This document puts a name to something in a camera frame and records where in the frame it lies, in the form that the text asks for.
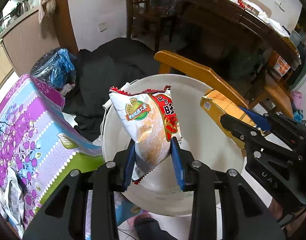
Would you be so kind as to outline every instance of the qr code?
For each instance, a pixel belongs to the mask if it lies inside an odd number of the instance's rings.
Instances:
[[[209,102],[205,102],[204,103],[204,107],[207,109],[207,111],[209,111],[209,109],[211,108],[211,104]]]

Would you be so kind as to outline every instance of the brown door frame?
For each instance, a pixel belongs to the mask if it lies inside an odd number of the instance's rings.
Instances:
[[[54,28],[60,47],[77,55],[78,48],[73,32],[68,0],[55,0],[57,7],[53,15]]]

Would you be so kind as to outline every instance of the pink trash can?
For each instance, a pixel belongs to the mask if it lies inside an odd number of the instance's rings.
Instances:
[[[303,98],[302,93],[299,91],[292,91],[291,97],[293,98],[293,102],[296,108],[301,109],[301,103],[302,103],[302,98]]]

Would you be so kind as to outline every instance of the person's foot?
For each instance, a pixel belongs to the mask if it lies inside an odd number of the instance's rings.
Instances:
[[[142,218],[150,218],[150,215],[148,213],[142,213],[140,215],[129,218],[127,220],[127,223],[129,224],[130,228],[134,228],[135,219],[142,219]]]

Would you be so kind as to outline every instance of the black pants leg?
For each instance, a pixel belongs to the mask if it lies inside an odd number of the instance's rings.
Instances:
[[[162,230],[154,218],[135,219],[134,227],[139,240],[177,240],[167,231]]]

